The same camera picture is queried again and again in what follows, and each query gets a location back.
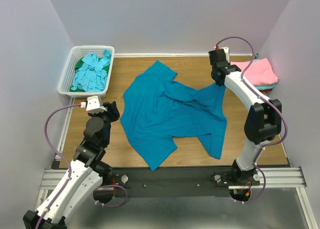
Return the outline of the teal blue t-shirt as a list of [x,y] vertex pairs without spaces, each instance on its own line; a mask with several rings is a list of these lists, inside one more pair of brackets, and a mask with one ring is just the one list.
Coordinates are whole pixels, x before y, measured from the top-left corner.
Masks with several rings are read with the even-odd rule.
[[222,156],[225,86],[194,89],[175,81],[176,75],[157,60],[123,95],[120,121],[127,140],[152,171],[177,149],[174,138],[197,137],[211,157]]

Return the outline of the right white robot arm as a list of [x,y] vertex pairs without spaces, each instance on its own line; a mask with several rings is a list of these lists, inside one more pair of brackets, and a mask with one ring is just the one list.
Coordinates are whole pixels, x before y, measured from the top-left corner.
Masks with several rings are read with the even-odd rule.
[[244,124],[246,141],[226,178],[241,185],[255,174],[262,150],[281,132],[282,104],[278,99],[269,99],[246,80],[242,70],[230,63],[228,47],[216,47],[208,55],[212,79],[218,86],[230,89],[248,110]]

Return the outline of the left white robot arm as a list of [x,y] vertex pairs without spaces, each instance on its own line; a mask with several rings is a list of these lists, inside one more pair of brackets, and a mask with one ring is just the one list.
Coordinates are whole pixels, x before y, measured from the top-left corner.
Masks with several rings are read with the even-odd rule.
[[111,123],[120,118],[116,102],[101,102],[92,96],[78,104],[90,116],[68,169],[49,197],[23,216],[27,229],[65,229],[82,203],[99,186],[110,183],[111,167],[102,162],[110,143]]

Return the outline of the light blue crumpled t-shirt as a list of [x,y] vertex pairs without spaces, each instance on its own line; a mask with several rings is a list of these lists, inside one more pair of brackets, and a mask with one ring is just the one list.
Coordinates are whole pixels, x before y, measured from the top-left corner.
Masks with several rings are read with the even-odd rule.
[[70,92],[97,93],[106,88],[112,55],[109,49],[102,52],[102,57],[88,53],[75,65],[75,76]]

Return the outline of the pink folded t-shirt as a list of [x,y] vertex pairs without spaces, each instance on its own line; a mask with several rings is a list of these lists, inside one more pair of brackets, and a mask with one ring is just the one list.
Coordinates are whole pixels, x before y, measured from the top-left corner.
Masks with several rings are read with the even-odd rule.
[[244,77],[256,87],[274,85],[279,81],[267,58],[254,59]]

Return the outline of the white plastic laundry basket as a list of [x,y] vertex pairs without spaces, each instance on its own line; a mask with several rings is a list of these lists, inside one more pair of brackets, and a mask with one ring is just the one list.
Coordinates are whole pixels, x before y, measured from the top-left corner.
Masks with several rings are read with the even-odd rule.
[[[70,87],[73,85],[73,80],[76,75],[75,67],[77,62],[89,53],[96,54],[99,58],[103,56],[103,51],[109,50],[110,52],[110,65],[106,78],[106,85],[102,91],[98,92],[74,92],[70,91]],[[106,97],[106,93],[109,87],[113,62],[115,57],[115,48],[107,45],[79,45],[71,48],[68,57],[66,59],[62,74],[58,83],[57,91],[61,95],[68,95],[71,98],[87,98],[95,95],[100,95],[101,98]]]

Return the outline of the mint folded t-shirt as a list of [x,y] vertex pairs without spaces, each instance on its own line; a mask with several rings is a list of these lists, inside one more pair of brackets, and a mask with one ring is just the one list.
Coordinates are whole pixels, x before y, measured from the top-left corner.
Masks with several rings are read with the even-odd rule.
[[257,85],[256,88],[257,88],[259,91],[268,91],[268,90],[272,90],[275,86],[276,86],[276,84]]

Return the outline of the green t-shirt in basket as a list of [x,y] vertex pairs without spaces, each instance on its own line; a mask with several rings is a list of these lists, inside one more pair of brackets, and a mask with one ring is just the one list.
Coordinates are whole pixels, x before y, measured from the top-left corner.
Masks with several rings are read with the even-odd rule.
[[110,62],[102,64],[102,69],[91,67],[83,61],[84,57],[77,61],[74,67],[75,76],[70,92],[102,92],[106,87],[106,82],[110,69]]

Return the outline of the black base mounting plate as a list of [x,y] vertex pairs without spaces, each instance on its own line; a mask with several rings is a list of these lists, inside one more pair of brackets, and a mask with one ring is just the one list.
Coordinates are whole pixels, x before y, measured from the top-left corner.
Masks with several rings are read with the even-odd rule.
[[251,186],[260,185],[256,172],[247,179],[233,178],[230,166],[114,167],[103,185],[116,188],[97,188],[93,199],[107,203],[112,198],[175,198],[229,197],[234,190],[245,195]]

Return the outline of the aluminium extrusion rail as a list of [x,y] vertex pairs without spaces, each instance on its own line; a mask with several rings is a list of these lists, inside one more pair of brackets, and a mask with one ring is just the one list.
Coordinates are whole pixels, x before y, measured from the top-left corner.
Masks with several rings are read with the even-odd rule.
[[[307,183],[300,167],[261,168],[266,179],[266,188],[305,188]],[[40,183],[40,190],[53,190],[67,171],[47,169]]]

